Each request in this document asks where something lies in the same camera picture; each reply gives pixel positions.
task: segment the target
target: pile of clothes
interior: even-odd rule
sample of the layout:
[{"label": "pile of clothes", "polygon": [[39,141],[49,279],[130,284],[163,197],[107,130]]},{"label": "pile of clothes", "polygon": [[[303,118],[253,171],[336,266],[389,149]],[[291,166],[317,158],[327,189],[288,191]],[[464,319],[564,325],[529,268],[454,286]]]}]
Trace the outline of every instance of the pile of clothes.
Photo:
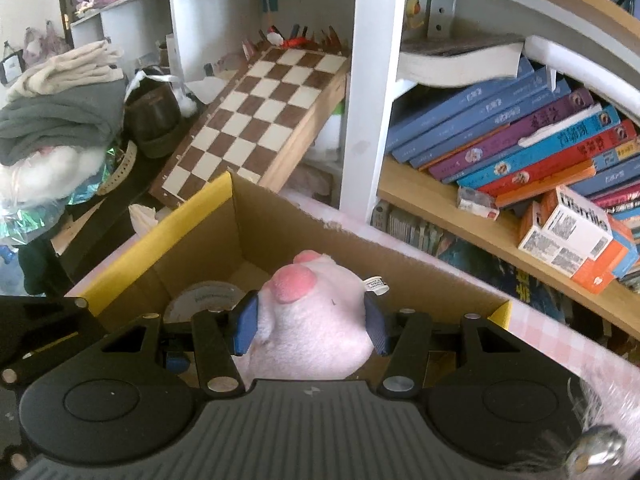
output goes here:
[{"label": "pile of clothes", "polygon": [[0,110],[0,244],[25,244],[113,170],[126,82],[107,41],[26,70]]}]

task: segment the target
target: thick white book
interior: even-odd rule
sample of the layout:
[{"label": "thick white book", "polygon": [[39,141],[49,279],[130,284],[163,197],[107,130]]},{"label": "thick white book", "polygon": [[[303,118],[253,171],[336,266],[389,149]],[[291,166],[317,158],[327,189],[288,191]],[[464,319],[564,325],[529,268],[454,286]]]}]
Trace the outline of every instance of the thick white book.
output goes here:
[{"label": "thick white book", "polygon": [[640,116],[640,91],[573,50],[539,36],[529,36],[524,43],[524,55],[581,81],[617,108],[629,111],[632,117]]},{"label": "thick white book", "polygon": [[400,47],[398,79],[440,88],[518,74],[524,40],[515,35],[464,40],[411,40]]},{"label": "thick white book", "polygon": [[581,110],[577,114],[574,114],[571,117],[567,117],[559,123],[550,124],[549,126],[543,126],[542,128],[536,130],[535,133],[531,134],[529,137],[522,137],[518,141],[518,145],[523,148],[533,146],[536,142],[540,142],[540,140],[551,137],[553,134],[561,132],[565,128],[573,126],[574,124],[579,123],[581,120],[586,119],[587,117],[590,117],[593,114],[601,111],[602,105],[600,103],[590,106],[586,110]]}]

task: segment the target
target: pink toy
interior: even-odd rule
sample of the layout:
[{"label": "pink toy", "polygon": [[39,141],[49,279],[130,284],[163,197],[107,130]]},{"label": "pink toy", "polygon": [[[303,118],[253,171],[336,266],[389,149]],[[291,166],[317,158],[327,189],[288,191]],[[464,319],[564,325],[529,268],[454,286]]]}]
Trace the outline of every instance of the pink toy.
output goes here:
[{"label": "pink toy", "polygon": [[369,359],[365,285],[326,254],[303,251],[258,294],[258,332],[234,357],[248,388],[255,378],[338,380]]}]

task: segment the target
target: qr code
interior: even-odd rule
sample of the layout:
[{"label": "qr code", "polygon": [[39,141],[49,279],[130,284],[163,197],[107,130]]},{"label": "qr code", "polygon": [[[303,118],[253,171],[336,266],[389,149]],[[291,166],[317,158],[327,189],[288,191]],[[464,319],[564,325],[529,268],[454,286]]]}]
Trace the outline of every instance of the qr code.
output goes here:
[{"label": "qr code", "polygon": [[609,241],[608,238],[602,237],[600,241],[596,244],[596,246],[593,248],[593,251],[591,251],[591,256],[593,256],[594,258],[598,256],[600,251],[606,247],[608,241]]},{"label": "qr code", "polygon": [[562,248],[558,256],[556,256],[551,263],[573,275],[578,272],[578,269],[580,269],[580,266],[584,263],[584,258],[572,253],[567,248]]},{"label": "qr code", "polygon": [[551,228],[551,232],[562,238],[562,240],[568,240],[575,229],[577,220],[569,215],[559,217],[558,221]]},{"label": "qr code", "polygon": [[536,258],[548,261],[558,252],[560,246],[551,238],[546,237],[540,232],[533,232],[526,241],[522,250],[532,254]]}]

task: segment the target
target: chessboard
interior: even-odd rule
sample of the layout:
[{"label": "chessboard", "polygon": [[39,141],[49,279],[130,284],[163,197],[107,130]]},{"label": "chessboard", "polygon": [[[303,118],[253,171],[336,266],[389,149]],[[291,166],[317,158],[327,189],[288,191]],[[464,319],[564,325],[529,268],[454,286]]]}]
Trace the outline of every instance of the chessboard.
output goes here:
[{"label": "chessboard", "polygon": [[232,171],[278,192],[345,97],[348,58],[270,46],[187,134],[150,192],[175,208]]}]

